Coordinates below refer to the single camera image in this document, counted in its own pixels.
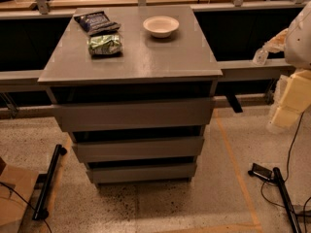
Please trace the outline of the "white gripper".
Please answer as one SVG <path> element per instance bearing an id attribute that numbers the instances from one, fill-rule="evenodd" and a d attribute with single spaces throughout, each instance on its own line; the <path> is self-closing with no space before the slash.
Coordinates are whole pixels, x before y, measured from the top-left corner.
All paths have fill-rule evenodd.
<path id="1" fill-rule="evenodd" d="M 263 45 L 268 52 L 277 53 L 285 49 L 288 29 L 284 29 Z M 278 101 L 271 124 L 279 128 L 290 128 L 302 113 L 311 106 L 311 71 L 298 70 L 286 78 L 286 86 Z"/>

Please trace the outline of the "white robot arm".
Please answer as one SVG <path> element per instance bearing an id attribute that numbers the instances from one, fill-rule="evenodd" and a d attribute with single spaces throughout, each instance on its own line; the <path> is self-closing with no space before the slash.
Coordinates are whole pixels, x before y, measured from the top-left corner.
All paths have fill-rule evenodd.
<path id="1" fill-rule="evenodd" d="M 295 72 L 286 79 L 286 87 L 272 114 L 270 124 L 290 128 L 311 105 L 311 2 L 307 3 L 290 26 L 263 45 L 269 52 L 283 51 L 285 61 Z"/>

